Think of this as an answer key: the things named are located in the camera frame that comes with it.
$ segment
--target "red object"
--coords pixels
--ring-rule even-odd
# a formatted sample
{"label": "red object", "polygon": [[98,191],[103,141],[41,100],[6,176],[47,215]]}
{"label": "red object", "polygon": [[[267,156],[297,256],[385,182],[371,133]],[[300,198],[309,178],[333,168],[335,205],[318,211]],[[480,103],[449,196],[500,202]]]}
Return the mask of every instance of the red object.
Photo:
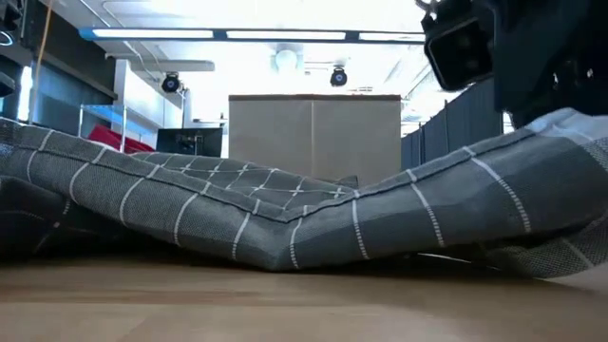
{"label": "red object", "polygon": [[[94,142],[108,144],[117,150],[121,150],[121,135],[114,132],[113,130],[103,127],[102,125],[95,125],[95,128],[88,135],[88,139]],[[154,148],[146,145],[143,142],[138,142],[131,138],[124,139],[124,153],[137,153],[137,152],[154,152]]]}

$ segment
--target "beige cabinet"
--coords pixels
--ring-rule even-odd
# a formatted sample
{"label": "beige cabinet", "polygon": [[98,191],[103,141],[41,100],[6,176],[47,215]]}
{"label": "beige cabinet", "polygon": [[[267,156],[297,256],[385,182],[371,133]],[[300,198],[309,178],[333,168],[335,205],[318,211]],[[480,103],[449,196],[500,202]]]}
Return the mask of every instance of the beige cabinet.
{"label": "beige cabinet", "polygon": [[231,96],[229,157],[374,183],[400,171],[400,110],[399,96]]}

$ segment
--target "desk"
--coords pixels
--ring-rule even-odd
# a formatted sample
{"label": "desk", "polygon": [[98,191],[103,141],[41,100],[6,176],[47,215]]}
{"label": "desk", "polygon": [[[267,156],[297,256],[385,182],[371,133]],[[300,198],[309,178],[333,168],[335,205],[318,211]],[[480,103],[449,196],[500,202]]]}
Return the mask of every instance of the desk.
{"label": "desk", "polygon": [[3,266],[0,340],[608,340],[600,294],[459,267],[372,264],[328,275],[167,260]]}

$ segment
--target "white wall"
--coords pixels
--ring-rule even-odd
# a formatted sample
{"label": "white wall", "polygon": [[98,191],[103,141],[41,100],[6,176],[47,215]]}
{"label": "white wall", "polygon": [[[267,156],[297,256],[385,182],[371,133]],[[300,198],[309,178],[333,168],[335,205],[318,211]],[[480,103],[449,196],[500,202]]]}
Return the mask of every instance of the white wall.
{"label": "white wall", "polygon": [[[118,100],[114,105],[126,105],[135,114],[129,120],[155,131],[158,128],[181,127],[181,108],[166,100],[156,89],[146,83],[131,69],[127,60],[116,61],[114,92]],[[112,129],[121,132],[119,124],[113,124]],[[127,127],[126,136],[152,147],[156,147],[156,134],[140,135],[130,132]]]}

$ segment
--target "cable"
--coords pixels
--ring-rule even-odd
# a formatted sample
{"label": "cable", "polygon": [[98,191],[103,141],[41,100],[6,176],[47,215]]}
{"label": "cable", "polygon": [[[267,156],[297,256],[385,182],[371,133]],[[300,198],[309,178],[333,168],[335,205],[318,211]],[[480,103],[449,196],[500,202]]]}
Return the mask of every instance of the cable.
{"label": "cable", "polygon": [[33,111],[36,109],[36,103],[38,102],[38,84],[40,82],[40,67],[42,65],[42,56],[45,53],[45,47],[47,46],[48,28],[50,27],[50,15],[53,13],[53,2],[54,0],[48,0],[47,5],[47,19],[45,20],[45,30],[42,34],[42,42],[40,43],[40,50],[38,51],[38,60],[36,61],[36,74],[34,76],[34,93],[32,97],[32,108],[29,109],[28,124],[33,123]]}
{"label": "cable", "polygon": [[4,31],[0,31],[0,36],[7,38],[7,41],[5,43],[0,43],[0,47],[10,47],[12,45],[13,40],[12,40],[12,37],[10,36],[10,34],[4,32]]}

